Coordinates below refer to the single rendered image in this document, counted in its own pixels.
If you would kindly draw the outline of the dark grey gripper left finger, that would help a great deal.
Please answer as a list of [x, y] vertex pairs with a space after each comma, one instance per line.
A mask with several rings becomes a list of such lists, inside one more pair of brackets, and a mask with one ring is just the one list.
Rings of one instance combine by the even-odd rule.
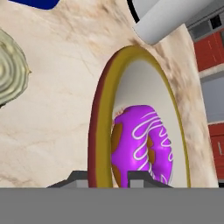
[[49, 188], [88, 188], [88, 172], [72, 171], [67, 179], [49, 185]]

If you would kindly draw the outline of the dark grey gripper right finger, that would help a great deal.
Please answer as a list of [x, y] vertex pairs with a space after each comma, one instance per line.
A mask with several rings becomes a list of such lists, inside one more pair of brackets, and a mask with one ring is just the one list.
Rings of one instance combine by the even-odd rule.
[[169, 185], [158, 182], [147, 171], [129, 171], [128, 188], [170, 188]]

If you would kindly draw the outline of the yellow-rimmed red and white bowl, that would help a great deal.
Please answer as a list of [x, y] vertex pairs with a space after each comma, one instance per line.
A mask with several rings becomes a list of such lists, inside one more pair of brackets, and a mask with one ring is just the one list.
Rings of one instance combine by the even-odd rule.
[[137, 60], [144, 60], [152, 66], [162, 79], [177, 117], [183, 151], [185, 155], [186, 187], [191, 187], [189, 160], [186, 149], [185, 134], [175, 102], [171, 86], [165, 72], [157, 60], [147, 50], [137, 45], [126, 46], [109, 59], [104, 67], [95, 91], [87, 147], [87, 180], [90, 187], [112, 187], [110, 170], [110, 128], [112, 124], [113, 106], [116, 98], [118, 83], [124, 75], [125, 69]]

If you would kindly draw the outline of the purple frosted donut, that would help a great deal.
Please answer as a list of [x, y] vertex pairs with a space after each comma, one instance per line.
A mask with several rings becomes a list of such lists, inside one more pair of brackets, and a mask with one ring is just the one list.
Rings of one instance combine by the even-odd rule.
[[147, 105], [127, 107], [115, 118], [111, 134], [111, 164], [115, 181], [128, 186], [128, 172], [148, 172], [168, 185], [172, 179], [172, 144], [156, 110]]

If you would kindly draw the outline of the cream frosted cupcake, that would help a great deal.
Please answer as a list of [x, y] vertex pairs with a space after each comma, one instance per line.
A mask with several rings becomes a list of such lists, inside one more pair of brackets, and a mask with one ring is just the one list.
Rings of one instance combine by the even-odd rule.
[[0, 108], [27, 89], [30, 73], [22, 48], [0, 28]]

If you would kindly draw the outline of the blue tray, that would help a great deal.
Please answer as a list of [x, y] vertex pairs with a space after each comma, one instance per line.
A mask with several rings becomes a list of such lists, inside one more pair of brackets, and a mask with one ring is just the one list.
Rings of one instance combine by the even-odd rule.
[[51, 10], [59, 3], [60, 0], [10, 0], [10, 1], [41, 10]]

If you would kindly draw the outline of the red and grey cupboard run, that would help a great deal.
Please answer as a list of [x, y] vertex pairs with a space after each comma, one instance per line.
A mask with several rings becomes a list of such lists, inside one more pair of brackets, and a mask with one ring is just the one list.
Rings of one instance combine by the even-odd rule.
[[224, 0], [214, 0], [186, 22], [206, 107], [219, 187], [224, 187]]

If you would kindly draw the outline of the white and black round object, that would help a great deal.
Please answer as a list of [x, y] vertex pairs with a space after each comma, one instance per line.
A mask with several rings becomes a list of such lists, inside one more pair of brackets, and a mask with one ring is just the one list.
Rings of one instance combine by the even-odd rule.
[[127, 0], [135, 20], [133, 30], [148, 45], [155, 45], [214, 0]]

